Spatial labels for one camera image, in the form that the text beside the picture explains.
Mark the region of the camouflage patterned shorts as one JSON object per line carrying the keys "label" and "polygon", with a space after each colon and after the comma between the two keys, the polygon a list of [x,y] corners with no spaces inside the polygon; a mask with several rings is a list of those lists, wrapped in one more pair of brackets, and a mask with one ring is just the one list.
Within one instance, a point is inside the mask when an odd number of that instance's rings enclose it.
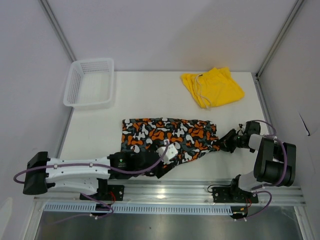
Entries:
{"label": "camouflage patterned shorts", "polygon": [[144,152],[173,144],[177,156],[160,164],[163,170],[192,162],[206,153],[217,152],[217,126],[209,120],[180,118],[131,118],[122,121],[122,152]]}

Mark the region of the yellow shorts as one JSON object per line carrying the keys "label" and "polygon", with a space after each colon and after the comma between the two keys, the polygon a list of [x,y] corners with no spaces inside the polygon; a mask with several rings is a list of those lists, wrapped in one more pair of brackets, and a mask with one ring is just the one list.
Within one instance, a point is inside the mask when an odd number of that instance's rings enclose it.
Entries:
{"label": "yellow shorts", "polygon": [[231,104],[240,101],[245,97],[245,92],[232,78],[229,68],[214,67],[206,72],[183,73],[180,76],[183,85],[189,91],[196,103],[197,101],[193,91],[193,82],[195,75],[198,74],[202,74],[199,78],[200,84],[202,85],[202,94],[210,100],[210,108]]}

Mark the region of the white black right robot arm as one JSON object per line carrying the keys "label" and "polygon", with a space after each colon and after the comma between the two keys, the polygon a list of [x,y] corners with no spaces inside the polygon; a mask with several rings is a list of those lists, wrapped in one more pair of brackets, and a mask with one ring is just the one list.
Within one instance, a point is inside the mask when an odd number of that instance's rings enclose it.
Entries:
{"label": "white black right robot arm", "polygon": [[254,190],[263,187],[290,187],[296,177],[297,147],[282,142],[276,135],[261,134],[262,120],[250,120],[240,124],[239,130],[232,129],[218,142],[221,151],[233,153],[236,149],[248,149],[257,153],[253,171],[239,174],[226,186],[213,187],[213,196],[233,202],[251,200]]}

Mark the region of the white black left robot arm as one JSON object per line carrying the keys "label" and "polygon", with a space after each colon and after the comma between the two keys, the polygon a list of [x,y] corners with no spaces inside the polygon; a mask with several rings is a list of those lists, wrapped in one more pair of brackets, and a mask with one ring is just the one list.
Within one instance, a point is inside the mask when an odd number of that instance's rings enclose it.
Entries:
{"label": "white black left robot arm", "polygon": [[23,185],[24,195],[42,195],[49,189],[79,192],[103,200],[108,196],[108,180],[128,180],[148,175],[160,178],[174,162],[178,152],[173,146],[157,150],[116,152],[109,156],[65,160],[50,158],[46,151],[38,152],[28,161]]}

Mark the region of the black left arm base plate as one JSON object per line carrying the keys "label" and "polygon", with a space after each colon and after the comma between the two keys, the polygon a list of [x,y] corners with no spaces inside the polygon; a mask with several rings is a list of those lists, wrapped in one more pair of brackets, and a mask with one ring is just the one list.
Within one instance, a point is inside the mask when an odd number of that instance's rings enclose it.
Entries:
{"label": "black left arm base plate", "polygon": [[125,186],[124,185],[107,185],[97,189],[97,193],[89,195],[94,200],[98,201],[118,201],[122,202],[124,199]]}

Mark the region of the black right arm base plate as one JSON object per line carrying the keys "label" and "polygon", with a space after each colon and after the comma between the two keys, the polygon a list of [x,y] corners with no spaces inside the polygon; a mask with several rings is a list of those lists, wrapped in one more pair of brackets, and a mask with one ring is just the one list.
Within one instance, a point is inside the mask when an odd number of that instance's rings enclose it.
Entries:
{"label": "black right arm base plate", "polygon": [[257,195],[230,185],[209,185],[207,191],[212,195],[214,203],[257,204],[259,202]]}

